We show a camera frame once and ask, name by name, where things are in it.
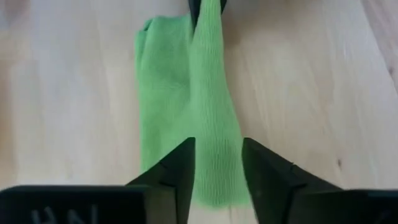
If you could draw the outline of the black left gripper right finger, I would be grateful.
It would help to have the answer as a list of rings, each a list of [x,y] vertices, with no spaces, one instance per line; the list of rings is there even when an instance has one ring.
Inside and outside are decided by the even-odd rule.
[[[259,224],[398,224],[398,190],[339,188],[251,138],[242,158]]]

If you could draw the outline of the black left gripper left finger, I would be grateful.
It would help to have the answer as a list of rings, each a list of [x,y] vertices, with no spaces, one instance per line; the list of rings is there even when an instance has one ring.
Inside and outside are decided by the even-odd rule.
[[[195,138],[126,185],[20,185],[0,191],[0,224],[187,224]]]

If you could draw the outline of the green microfiber towel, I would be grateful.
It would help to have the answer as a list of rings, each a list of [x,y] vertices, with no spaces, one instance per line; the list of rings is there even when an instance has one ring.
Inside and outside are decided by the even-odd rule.
[[[249,202],[221,11],[221,0],[201,0],[196,19],[154,17],[134,39],[141,169],[195,138],[193,198],[214,208]]]

